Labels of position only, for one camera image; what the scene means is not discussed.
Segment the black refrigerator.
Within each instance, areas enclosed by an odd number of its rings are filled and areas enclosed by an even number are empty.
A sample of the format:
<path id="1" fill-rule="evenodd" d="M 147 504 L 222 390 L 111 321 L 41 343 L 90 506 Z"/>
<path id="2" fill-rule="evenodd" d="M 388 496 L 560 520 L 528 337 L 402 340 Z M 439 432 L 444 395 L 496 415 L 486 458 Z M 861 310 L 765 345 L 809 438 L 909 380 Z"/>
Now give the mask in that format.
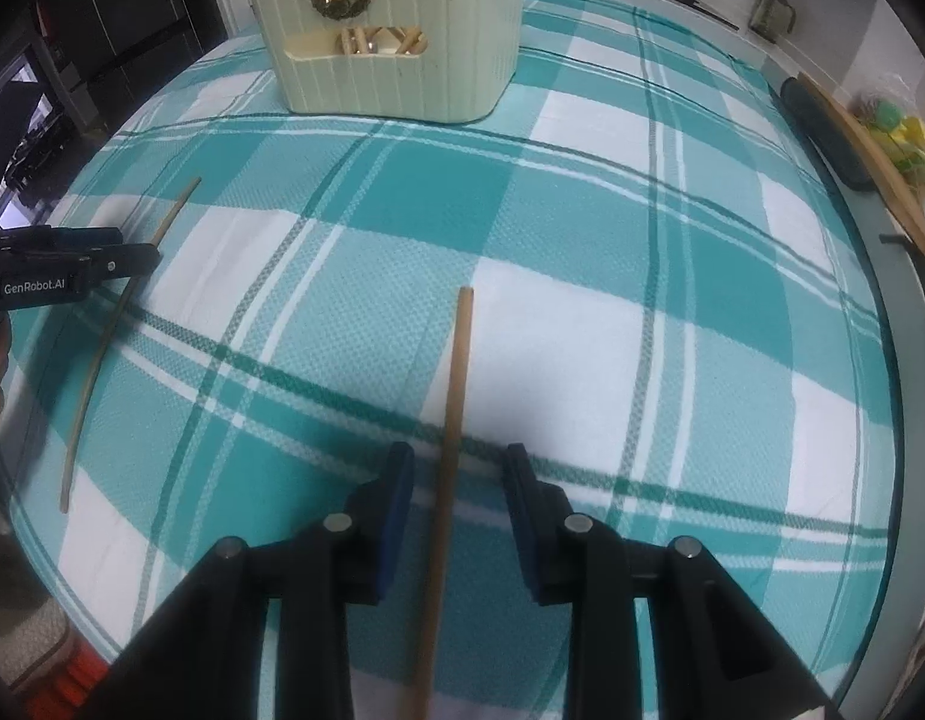
<path id="1" fill-rule="evenodd" d="M 36 0 L 76 88 L 116 130 L 166 83 L 227 39 L 217 0 Z"/>

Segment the teal white checkered tablecloth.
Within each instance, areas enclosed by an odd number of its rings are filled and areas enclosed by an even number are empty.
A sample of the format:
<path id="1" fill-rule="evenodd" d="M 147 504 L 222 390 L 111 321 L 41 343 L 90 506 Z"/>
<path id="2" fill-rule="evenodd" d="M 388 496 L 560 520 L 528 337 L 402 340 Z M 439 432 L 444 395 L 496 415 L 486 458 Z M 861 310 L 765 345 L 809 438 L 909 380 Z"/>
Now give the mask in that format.
<path id="1" fill-rule="evenodd" d="M 487 119 L 295 117 L 257 34 L 144 104 L 54 223 L 163 234 L 129 304 L 20 310 L 0 488 L 101 655 L 217 539 L 289 538 L 414 447 L 398 577 L 349 617 L 355 710 L 396 718 L 474 289 L 431 711 L 560 712 L 568 614 L 522 582 L 506 445 L 629 538 L 700 539 L 827 689 L 889 554 L 895 426 L 855 236 L 764 76 L 612 0 L 524 0 Z"/>

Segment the cream plastic utensil holder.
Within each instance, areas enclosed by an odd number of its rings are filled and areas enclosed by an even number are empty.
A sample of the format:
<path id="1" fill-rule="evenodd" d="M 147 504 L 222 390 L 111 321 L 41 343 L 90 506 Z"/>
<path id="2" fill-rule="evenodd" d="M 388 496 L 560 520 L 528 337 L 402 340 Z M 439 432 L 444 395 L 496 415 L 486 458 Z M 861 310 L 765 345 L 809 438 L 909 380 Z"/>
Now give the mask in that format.
<path id="1" fill-rule="evenodd" d="M 295 114 L 477 121 L 518 62 L 522 0 L 251 0 Z"/>

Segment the wooden cutting board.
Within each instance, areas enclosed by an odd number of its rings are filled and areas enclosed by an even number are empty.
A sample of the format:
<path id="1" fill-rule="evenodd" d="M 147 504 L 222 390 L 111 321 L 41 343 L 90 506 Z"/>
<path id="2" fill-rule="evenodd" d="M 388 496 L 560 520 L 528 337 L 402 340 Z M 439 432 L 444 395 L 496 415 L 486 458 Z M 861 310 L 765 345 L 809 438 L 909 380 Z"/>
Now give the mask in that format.
<path id="1" fill-rule="evenodd" d="M 885 154 L 874 138 L 864 130 L 848 109 L 830 96 L 824 88 L 807 76 L 804 71 L 798 73 L 798 83 L 812 98 L 822 106 L 825 114 L 835 127 L 842 132 L 853 148 L 856 156 L 866 167 L 872 182 L 881 194 L 887 210 L 895 216 L 903 231 L 910 236 L 917 249 L 925 256 L 925 216 L 917 197 L 908 187 L 889 156 Z"/>

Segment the plastic bag with vegetables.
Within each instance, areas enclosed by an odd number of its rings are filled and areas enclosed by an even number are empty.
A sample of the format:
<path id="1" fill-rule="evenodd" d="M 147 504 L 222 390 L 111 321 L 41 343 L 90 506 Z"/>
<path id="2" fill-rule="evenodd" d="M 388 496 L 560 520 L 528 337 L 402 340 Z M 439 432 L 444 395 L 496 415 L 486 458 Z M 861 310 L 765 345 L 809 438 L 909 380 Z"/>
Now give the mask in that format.
<path id="1" fill-rule="evenodd" d="M 925 200 L 925 121 L 910 86 L 897 73 L 884 73 L 855 94 L 849 110 L 917 199 Z"/>

